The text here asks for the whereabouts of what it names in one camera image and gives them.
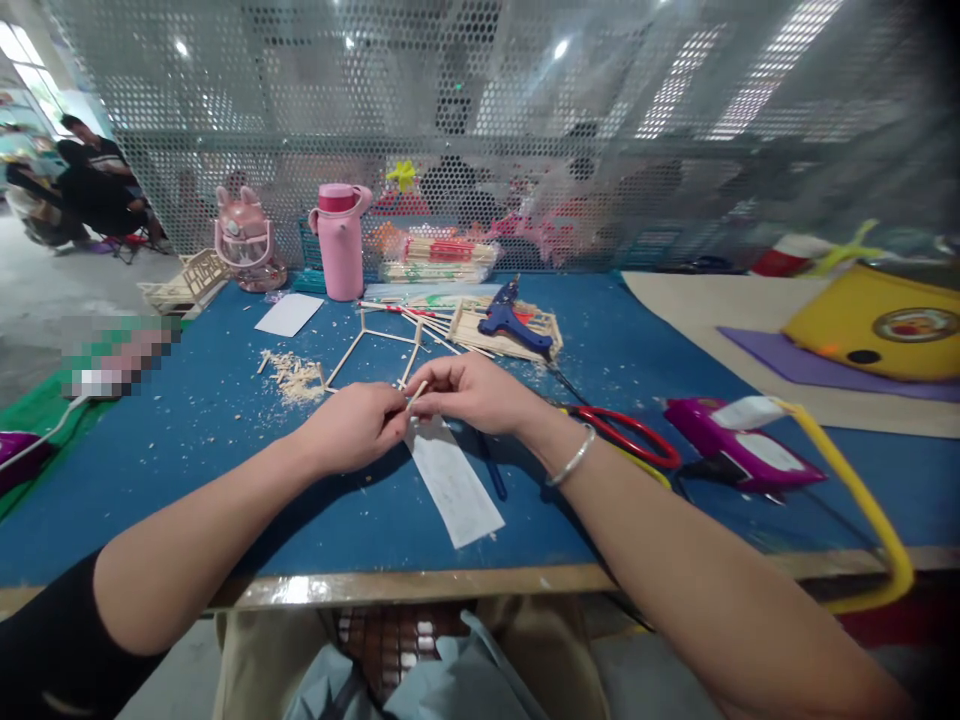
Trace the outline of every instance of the blue table surface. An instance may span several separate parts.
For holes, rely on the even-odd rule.
[[[524,299],[557,313],[564,337],[561,367],[594,405],[641,419],[685,460],[692,448],[664,420],[667,398],[734,400],[752,389],[609,275],[525,275]],[[359,331],[355,306],[327,302],[294,338],[253,326],[269,309],[231,284],[184,334],[139,388],[120,400],[53,476],[0,525],[0,586],[49,583],[87,553],[138,520],[241,463],[297,427],[311,405],[285,407],[260,352],[292,350],[333,368]],[[372,314],[368,327],[404,336],[413,326]],[[417,365],[446,353],[428,343]],[[335,385],[393,382],[411,346],[365,337]],[[523,382],[565,402],[546,370],[501,361]],[[823,465],[789,420],[769,428],[801,455]],[[954,497],[960,443],[905,435],[830,429],[908,546],[960,544]],[[489,474],[472,433],[461,444],[491,497]],[[511,439],[491,443],[509,491],[495,500],[506,526],[496,537],[454,550],[404,445],[375,466],[318,483],[292,503],[251,549],[238,572],[258,575],[511,568],[597,559],[568,507],[541,490],[542,471]],[[870,548],[866,520],[832,480],[790,496],[786,507],[745,499],[726,487],[689,481],[697,505],[765,553]]]

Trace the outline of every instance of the floor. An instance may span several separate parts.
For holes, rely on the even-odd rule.
[[[30,242],[0,203],[0,408],[56,371],[65,338],[84,318],[150,312],[137,282],[164,282],[179,271],[174,257],[142,252],[132,266],[105,255],[55,255]],[[586,598],[592,637],[623,619],[596,596]],[[718,718],[690,672],[651,636],[610,637],[593,645],[615,720]],[[122,720],[207,720],[219,675],[211,620],[200,620],[120,715]],[[918,667],[909,650],[890,648],[881,660],[896,671]]]
[[[152,252],[131,266],[90,252],[57,255],[27,239],[6,203],[0,258],[0,408],[60,367],[64,340],[82,330],[83,318],[150,312],[137,283],[166,282],[180,265]]]

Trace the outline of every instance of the pink bottle lid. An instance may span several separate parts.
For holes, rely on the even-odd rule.
[[[318,191],[317,207],[323,212],[346,212],[360,202],[360,193],[353,185],[328,183]]]

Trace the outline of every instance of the red scissors handle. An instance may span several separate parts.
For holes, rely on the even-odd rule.
[[[680,467],[682,460],[680,453],[674,449],[673,445],[660,437],[646,425],[632,417],[622,413],[607,410],[606,408],[580,407],[575,406],[576,415],[593,425],[597,430],[607,436],[615,444],[622,447],[629,453],[636,455],[641,460],[645,460],[651,465],[673,470]],[[603,418],[608,418],[614,422],[620,423],[624,427],[630,428],[639,435],[642,435],[656,449],[657,452],[651,452],[633,440],[628,438],[613,425],[606,422]]]

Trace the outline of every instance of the pink water bottle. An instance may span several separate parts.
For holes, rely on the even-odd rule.
[[[350,302],[363,295],[363,252],[360,216],[373,193],[362,185],[321,185],[308,221],[320,240],[323,280],[331,300]]]

